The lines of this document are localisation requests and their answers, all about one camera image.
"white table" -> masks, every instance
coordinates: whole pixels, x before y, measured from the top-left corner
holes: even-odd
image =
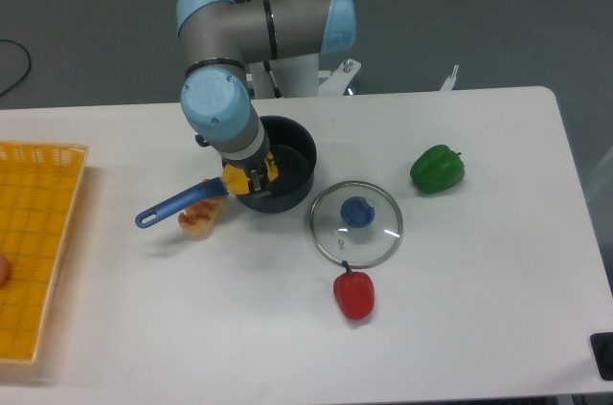
[[[543,88],[257,101],[312,133],[307,200],[257,214],[230,199],[213,235],[134,216],[204,177],[178,104],[0,112],[0,139],[90,146],[54,305],[33,368],[0,367],[10,404],[331,404],[611,391],[589,336],[613,328],[602,260],[554,95]],[[409,183],[435,144],[465,181]],[[316,194],[365,180],[405,220],[370,269],[375,313],[353,326],[342,269],[307,232]]]

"pot lid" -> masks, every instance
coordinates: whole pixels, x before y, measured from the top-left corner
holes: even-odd
[[[391,256],[402,239],[402,213],[394,198],[367,182],[338,183],[317,196],[310,234],[319,251],[340,265],[370,268]]]

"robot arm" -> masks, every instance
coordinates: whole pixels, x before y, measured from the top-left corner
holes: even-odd
[[[187,120],[257,191],[269,141],[245,88],[245,65],[351,47],[352,0],[179,0],[177,31]]]

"yellow basket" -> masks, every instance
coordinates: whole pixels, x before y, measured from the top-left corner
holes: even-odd
[[[87,146],[0,142],[0,362],[32,363]]]

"black object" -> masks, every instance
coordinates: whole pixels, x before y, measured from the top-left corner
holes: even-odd
[[[264,4],[264,15],[266,16],[266,28],[268,29],[268,43],[270,44],[270,56],[273,60],[279,58],[277,50],[277,32],[275,31],[275,20],[273,19],[270,0],[262,1]]]
[[[276,214],[288,211],[307,197],[315,178],[317,148],[308,131],[289,118],[262,116],[261,123],[270,139],[279,178],[268,184],[269,193],[241,194],[237,199],[254,211]]]
[[[9,87],[4,89],[3,91],[0,91],[0,97],[2,97],[5,94],[8,94],[14,87],[16,87],[21,81],[23,81],[28,74],[30,74],[30,70],[32,70],[32,57],[30,56],[30,51],[28,51],[28,49],[23,44],[18,43],[17,41],[14,41],[12,39],[2,38],[0,39],[0,43],[9,43],[14,46],[17,46],[19,49],[21,49],[25,53],[26,57],[28,58],[28,66],[26,67],[26,70],[21,74],[21,77],[19,77],[18,80],[16,80],[13,84],[11,84]]]
[[[460,400],[449,402],[449,405],[556,405],[555,397],[516,397],[493,398],[482,400]]]
[[[211,146],[211,144],[208,143],[206,140],[204,140],[204,137],[202,137],[200,134],[195,134],[195,142],[199,146],[202,146],[203,148],[206,148],[207,146]]]
[[[240,68],[241,70],[245,70],[244,64],[242,62],[239,62],[238,60],[233,60],[231,58],[221,58],[221,57],[205,58],[204,60],[199,60],[198,62],[190,66],[185,71],[185,78],[187,78],[189,75],[191,75],[193,72],[195,72],[199,68],[210,67],[212,65],[231,65],[233,67]]]
[[[613,381],[613,333],[595,333],[590,342],[601,378]]]

